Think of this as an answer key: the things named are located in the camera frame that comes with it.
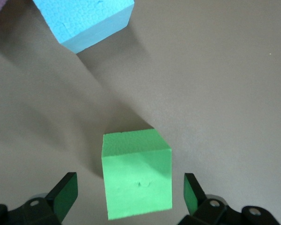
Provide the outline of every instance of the green foam block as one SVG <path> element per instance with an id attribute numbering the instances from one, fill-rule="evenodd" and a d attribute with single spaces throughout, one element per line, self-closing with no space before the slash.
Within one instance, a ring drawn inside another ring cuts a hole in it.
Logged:
<path id="1" fill-rule="evenodd" d="M 171 159 L 170 146 L 155 129 L 104 135 L 108 219 L 171 209 Z"/>

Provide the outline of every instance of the gray surface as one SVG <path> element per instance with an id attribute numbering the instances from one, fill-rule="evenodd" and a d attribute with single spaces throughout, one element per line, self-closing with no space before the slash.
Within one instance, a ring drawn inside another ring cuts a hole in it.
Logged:
<path id="1" fill-rule="evenodd" d="M 155 127 L 173 148 L 173 209 L 107 221 L 106 132 Z M 64 224 L 176 224 L 183 173 L 281 222 L 281 0 L 137 0 L 129 27 L 76 56 L 31 1 L 0 14 L 0 203 L 77 171 Z"/>

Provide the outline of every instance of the side face of blue cube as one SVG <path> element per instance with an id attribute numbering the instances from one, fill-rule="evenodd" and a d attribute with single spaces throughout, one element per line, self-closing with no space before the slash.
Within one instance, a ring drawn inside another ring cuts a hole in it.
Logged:
<path id="1" fill-rule="evenodd" d="M 129 22 L 134 0 L 34 0 L 58 42 L 78 53 Z"/>

